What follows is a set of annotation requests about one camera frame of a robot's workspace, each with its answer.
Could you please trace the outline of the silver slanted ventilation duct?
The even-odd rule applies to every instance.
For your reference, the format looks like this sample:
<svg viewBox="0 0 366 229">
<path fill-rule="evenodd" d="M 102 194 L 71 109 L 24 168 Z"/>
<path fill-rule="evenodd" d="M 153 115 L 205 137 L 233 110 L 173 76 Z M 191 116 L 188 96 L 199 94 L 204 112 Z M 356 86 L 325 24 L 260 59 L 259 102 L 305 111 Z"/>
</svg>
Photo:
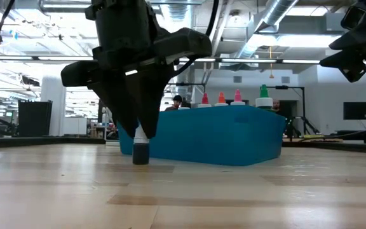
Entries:
<svg viewBox="0 0 366 229">
<path fill-rule="evenodd" d="M 274 45 L 280 22 L 297 2 L 298 0 L 268 0 L 262 11 L 248 16 L 248 22 L 242 19 L 241 10 L 231 10 L 229 23 L 244 25 L 245 40 L 235 52 L 220 52 L 220 57 L 249 59 L 259 47 Z"/>
</svg>

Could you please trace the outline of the orange food coloring bottle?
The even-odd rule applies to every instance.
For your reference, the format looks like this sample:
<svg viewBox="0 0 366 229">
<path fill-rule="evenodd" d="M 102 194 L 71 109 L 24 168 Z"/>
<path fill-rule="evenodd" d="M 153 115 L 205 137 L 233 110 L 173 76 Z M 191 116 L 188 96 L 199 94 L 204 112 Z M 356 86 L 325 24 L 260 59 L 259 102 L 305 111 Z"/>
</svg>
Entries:
<svg viewBox="0 0 366 229">
<path fill-rule="evenodd" d="M 215 104 L 215 106 L 228 106 L 228 103 L 226 102 L 224 92 L 219 92 L 218 101 Z"/>
</svg>

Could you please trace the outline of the black metal stand frame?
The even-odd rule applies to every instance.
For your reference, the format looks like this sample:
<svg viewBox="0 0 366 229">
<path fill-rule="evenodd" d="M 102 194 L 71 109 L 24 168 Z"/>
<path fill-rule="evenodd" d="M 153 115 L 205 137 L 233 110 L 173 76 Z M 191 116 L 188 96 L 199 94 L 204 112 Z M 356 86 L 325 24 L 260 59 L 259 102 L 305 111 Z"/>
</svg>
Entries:
<svg viewBox="0 0 366 229">
<path fill-rule="evenodd" d="M 206 92 L 206 85 L 204 83 L 178 82 L 167 84 L 167 89 L 171 91 L 172 95 L 180 95 L 184 101 L 196 106 Z"/>
<path fill-rule="evenodd" d="M 302 115 L 306 117 L 306 101 L 305 101 L 305 88 L 304 87 L 289 87 L 286 85 L 278 85 L 278 86 L 274 86 L 274 87 L 268 87 L 271 89 L 275 89 L 275 90 L 288 90 L 288 89 L 292 89 L 301 99 L 302 99 Z M 278 112 L 274 112 L 278 115 L 284 116 L 285 118 L 290 118 L 292 116 L 297 116 L 292 115 L 292 114 L 287 114 L 285 113 L 281 108 Z"/>
</svg>

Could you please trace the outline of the black tripod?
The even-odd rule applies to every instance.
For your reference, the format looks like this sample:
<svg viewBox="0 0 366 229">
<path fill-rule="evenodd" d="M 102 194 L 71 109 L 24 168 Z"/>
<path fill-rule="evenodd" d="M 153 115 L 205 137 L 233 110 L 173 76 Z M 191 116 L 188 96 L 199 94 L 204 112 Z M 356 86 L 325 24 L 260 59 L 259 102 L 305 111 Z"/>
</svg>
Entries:
<svg viewBox="0 0 366 229">
<path fill-rule="evenodd" d="M 321 134 L 321 132 L 304 116 L 286 118 L 284 134 L 288 137 L 302 137 L 304 134 Z"/>
</svg>

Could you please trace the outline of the blue plastic bin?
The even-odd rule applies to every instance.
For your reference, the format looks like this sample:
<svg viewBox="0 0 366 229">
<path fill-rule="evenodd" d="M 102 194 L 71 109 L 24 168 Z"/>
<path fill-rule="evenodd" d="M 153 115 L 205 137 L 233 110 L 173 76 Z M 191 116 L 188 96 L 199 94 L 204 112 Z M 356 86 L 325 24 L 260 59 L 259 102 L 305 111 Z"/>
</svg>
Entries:
<svg viewBox="0 0 366 229">
<path fill-rule="evenodd" d="M 248 166 L 280 156 L 285 118 L 253 106 L 162 111 L 152 158 Z"/>
</svg>

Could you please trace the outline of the red food coloring bottle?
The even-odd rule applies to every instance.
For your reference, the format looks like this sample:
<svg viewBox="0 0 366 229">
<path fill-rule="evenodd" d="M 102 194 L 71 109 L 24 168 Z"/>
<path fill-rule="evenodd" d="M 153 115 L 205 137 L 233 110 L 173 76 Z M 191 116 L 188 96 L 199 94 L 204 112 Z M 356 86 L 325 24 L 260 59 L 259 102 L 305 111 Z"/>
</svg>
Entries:
<svg viewBox="0 0 366 229">
<path fill-rule="evenodd" d="M 208 94 L 205 92 L 201 98 L 201 102 L 198 104 L 198 108 L 209 108 L 212 105 L 208 101 Z"/>
</svg>

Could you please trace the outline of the small white-capped dropper bottle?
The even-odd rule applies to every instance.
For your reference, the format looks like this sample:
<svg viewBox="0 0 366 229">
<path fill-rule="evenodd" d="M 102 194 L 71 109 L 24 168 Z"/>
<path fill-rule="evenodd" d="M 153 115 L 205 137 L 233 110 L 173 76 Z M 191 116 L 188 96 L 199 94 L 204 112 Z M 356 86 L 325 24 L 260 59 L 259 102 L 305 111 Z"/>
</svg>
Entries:
<svg viewBox="0 0 366 229">
<path fill-rule="evenodd" d="M 147 165 L 149 163 L 149 139 L 140 123 L 133 138 L 132 162 L 134 165 Z"/>
</svg>

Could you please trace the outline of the black wall monitor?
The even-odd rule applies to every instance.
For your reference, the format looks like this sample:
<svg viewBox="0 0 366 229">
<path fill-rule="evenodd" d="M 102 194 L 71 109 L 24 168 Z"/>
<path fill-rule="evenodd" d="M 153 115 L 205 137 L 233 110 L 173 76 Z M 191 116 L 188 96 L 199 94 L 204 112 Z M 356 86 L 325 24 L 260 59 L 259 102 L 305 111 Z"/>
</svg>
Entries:
<svg viewBox="0 0 366 229">
<path fill-rule="evenodd" d="M 366 102 L 344 102 L 344 120 L 366 120 Z"/>
</svg>

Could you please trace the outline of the long overhead light strip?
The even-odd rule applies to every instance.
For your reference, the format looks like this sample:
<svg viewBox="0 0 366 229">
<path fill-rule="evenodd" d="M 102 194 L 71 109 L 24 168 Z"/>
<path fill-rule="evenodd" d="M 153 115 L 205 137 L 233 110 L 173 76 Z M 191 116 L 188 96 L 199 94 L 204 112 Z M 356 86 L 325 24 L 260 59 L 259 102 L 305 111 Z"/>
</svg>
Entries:
<svg viewBox="0 0 366 229">
<path fill-rule="evenodd" d="M 0 55 L 0 61 L 59 61 L 75 62 L 79 60 L 92 60 L 91 57 L 72 57 L 72 56 L 18 56 L 18 55 Z M 307 64 L 318 65 L 319 60 L 301 60 L 301 59 L 232 59 L 232 58 L 200 58 L 196 62 L 216 62 L 227 64 Z"/>
</svg>

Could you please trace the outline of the pink food coloring bottle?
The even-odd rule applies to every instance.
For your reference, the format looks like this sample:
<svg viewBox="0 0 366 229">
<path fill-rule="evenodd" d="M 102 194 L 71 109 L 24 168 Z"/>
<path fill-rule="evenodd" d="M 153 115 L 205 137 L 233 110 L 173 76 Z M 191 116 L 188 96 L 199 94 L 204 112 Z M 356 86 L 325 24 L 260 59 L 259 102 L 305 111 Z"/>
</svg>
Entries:
<svg viewBox="0 0 366 229">
<path fill-rule="evenodd" d="M 230 103 L 232 106 L 245 105 L 246 102 L 242 100 L 241 92 L 239 89 L 235 91 L 234 100 Z"/>
</svg>

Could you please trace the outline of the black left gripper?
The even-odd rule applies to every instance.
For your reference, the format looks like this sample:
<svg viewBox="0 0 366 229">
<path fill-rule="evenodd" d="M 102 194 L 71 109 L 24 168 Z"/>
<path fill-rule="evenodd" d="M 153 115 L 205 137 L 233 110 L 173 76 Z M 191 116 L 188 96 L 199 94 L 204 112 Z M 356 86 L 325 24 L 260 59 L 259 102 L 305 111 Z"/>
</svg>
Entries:
<svg viewBox="0 0 366 229">
<path fill-rule="evenodd" d="M 145 0 L 91 0 L 85 16 L 95 22 L 99 45 L 92 60 L 63 68 L 63 85 L 89 85 L 131 138 L 139 124 L 153 138 L 175 63 L 211 55 L 208 35 L 186 27 L 168 32 Z M 128 71 L 137 75 L 125 76 Z"/>
</svg>

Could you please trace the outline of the green food coloring bottle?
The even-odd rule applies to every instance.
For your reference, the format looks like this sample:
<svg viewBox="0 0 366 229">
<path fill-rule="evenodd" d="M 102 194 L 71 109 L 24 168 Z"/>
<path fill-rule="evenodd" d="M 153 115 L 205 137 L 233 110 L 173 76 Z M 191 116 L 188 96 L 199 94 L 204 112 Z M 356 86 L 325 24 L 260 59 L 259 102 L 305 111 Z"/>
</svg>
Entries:
<svg viewBox="0 0 366 229">
<path fill-rule="evenodd" d="M 261 85 L 259 97 L 255 100 L 255 106 L 261 109 L 270 110 L 273 107 L 273 99 L 270 98 L 266 85 Z"/>
</svg>

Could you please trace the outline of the black cabinet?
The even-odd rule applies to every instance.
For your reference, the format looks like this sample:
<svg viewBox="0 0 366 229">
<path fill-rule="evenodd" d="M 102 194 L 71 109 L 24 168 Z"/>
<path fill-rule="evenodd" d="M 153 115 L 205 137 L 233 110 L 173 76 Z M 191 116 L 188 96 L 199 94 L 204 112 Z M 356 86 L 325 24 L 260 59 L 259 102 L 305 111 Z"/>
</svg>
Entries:
<svg viewBox="0 0 366 229">
<path fill-rule="evenodd" d="M 18 134 L 20 137 L 48 136 L 52 101 L 19 102 L 18 103 Z"/>
</svg>

